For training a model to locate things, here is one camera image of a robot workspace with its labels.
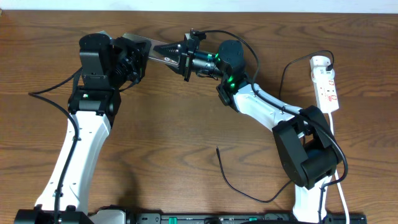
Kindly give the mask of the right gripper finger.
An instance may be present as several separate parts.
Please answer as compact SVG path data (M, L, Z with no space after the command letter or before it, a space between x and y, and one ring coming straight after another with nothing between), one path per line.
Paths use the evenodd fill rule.
M184 66L184 65L178 65L178 66L173 66L173 65L170 65L169 66L169 68L173 71L173 72L175 72L176 74L179 74L179 75L181 75L181 76L185 76L185 71L186 71L186 66Z
M154 51L161 54L163 57L167 57L173 61L179 61L181 42L175 42L172 44L156 45Z

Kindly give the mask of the bronze Galaxy smartphone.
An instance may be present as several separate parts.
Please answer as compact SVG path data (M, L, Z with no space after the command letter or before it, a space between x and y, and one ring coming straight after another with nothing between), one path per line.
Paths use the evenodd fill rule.
M154 39L150 39L150 38L147 38L147 37L143 37L143 36L139 36L139 35L135 35L135 34L130 34L130 33L124 33L122 35L122 37L127 38L127 39L132 40L132 41L135 41L135 42L148 40L151 43L149 56L148 56L149 59L151 59L153 61L156 61L156 62L159 62L159 63L162 63L162 64L165 64L165 65L170 65L172 67L178 67L178 62L176 62L176 61L172 60L170 57L166 57L166 56L164 56L164 55L162 55L162 54L160 54L160 53L158 53L158 52L156 52L154 50L155 46L165 45L165 42L161 42L161 41L158 41L158 40L154 40Z

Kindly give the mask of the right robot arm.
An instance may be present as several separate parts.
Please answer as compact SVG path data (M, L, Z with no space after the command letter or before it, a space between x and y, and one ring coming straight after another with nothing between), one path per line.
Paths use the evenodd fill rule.
M295 185L293 216L298 222L324 223L326 191L346 178L333 177L338 164L347 164L321 109L302 109L266 93L246 72L243 48L249 44L234 35L215 53L200 50L207 31L194 30L183 41L156 45L153 50L175 73L189 81L192 72L221 80L220 100L238 113L254 118L273 133L282 167Z

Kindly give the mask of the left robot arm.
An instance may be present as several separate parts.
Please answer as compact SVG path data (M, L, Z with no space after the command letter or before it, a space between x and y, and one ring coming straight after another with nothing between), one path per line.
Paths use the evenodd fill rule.
M117 206L88 213L90 186L101 148L113 127L125 82L138 84L152 44L113 39L104 32L79 41L79 68L73 80L65 140L55 168L34 208L20 209L15 223L132 223L134 214Z

